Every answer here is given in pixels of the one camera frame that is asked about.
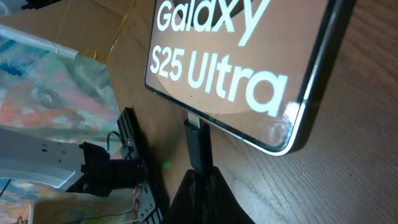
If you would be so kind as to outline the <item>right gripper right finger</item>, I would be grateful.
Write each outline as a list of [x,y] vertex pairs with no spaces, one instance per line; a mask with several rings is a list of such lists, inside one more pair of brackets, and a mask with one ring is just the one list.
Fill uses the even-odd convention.
[[219,168],[214,166],[200,187],[199,223],[254,224],[239,205]]

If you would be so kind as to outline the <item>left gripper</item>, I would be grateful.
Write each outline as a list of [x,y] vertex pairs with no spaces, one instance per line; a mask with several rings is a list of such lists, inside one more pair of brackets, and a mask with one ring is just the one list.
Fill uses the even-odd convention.
[[142,223],[157,224],[162,220],[159,186],[155,181],[150,157],[135,112],[124,108],[117,121],[123,146],[122,158],[131,163],[126,175],[132,180],[133,208]]

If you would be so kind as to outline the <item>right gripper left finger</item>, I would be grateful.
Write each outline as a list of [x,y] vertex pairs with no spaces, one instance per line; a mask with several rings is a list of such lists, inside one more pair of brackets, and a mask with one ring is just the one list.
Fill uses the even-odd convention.
[[195,172],[186,171],[168,212],[161,224],[195,224],[197,220],[198,189]]

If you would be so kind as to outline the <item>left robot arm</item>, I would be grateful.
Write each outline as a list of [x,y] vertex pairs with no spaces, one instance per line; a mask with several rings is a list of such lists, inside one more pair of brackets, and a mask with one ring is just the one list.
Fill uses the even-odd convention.
[[103,147],[83,142],[64,143],[1,130],[1,178],[21,179],[66,192],[107,197],[116,189],[134,189],[139,221],[160,223],[163,218],[159,188],[149,167],[142,133],[132,108],[117,120],[120,159]]

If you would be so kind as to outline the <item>colourful patterned cloth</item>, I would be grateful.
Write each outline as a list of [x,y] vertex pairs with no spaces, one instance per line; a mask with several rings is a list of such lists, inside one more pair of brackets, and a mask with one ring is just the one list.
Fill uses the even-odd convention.
[[[90,142],[120,158],[119,107],[105,64],[1,27],[1,127],[39,138]],[[127,190],[106,199],[66,194],[24,180],[1,181],[2,223],[126,223]]]

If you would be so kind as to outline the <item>cardboard sheet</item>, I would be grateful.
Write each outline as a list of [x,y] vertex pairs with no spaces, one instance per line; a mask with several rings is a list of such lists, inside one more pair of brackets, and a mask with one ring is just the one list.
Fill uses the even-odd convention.
[[152,1],[60,1],[1,18],[28,36],[106,65],[121,110],[143,100]]

